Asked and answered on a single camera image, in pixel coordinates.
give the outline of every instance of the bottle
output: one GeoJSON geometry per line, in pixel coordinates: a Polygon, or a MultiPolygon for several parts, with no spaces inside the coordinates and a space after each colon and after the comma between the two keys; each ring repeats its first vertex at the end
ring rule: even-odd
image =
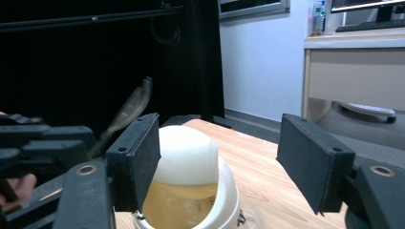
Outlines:
{"type": "Polygon", "coordinates": [[[313,6],[313,24],[311,36],[320,36],[324,24],[324,14],[322,13],[322,2],[315,2],[313,6]]]}
{"type": "Polygon", "coordinates": [[[321,14],[323,16],[323,21],[322,21],[322,33],[325,32],[325,27],[326,27],[326,22],[327,22],[327,9],[325,7],[325,1],[322,2],[322,9],[321,9],[321,14]]]}

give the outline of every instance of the computer monitor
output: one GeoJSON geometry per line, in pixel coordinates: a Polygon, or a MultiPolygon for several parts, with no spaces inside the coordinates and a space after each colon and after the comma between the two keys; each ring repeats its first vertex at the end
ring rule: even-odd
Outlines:
{"type": "Polygon", "coordinates": [[[377,22],[390,21],[394,6],[405,6],[405,0],[332,0],[331,13],[378,8],[377,22]]]}
{"type": "Polygon", "coordinates": [[[394,10],[404,11],[405,0],[332,0],[331,13],[353,10],[378,9],[374,22],[364,22],[359,25],[349,25],[337,28],[340,31],[368,31],[405,27],[405,20],[392,20],[394,10]]]}

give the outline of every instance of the desk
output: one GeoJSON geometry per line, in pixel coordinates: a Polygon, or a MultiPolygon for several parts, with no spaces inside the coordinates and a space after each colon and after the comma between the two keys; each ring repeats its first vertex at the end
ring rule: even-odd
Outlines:
{"type": "MultiPolygon", "coordinates": [[[[205,133],[218,144],[219,155],[235,177],[245,217],[262,221],[258,229],[346,228],[346,206],[339,214],[314,215],[276,161],[276,144],[198,119],[184,125],[205,133]]],[[[134,228],[130,214],[117,213],[116,218],[117,228],[134,228]]]]}
{"type": "Polygon", "coordinates": [[[405,111],[405,29],[309,37],[302,116],[314,122],[331,101],[405,111]]]}

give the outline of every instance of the monitor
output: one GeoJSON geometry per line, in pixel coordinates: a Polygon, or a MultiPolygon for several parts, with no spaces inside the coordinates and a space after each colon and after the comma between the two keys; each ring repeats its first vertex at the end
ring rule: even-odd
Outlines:
{"type": "Polygon", "coordinates": [[[378,8],[377,21],[389,21],[394,6],[405,6],[405,0],[332,0],[331,13],[378,8]]]}
{"type": "Polygon", "coordinates": [[[337,13],[354,10],[378,9],[375,23],[368,23],[358,29],[359,31],[377,30],[405,27],[405,20],[395,20],[394,23],[388,23],[392,21],[394,10],[401,9],[403,12],[404,6],[405,0],[332,0],[330,12],[337,13]]]}

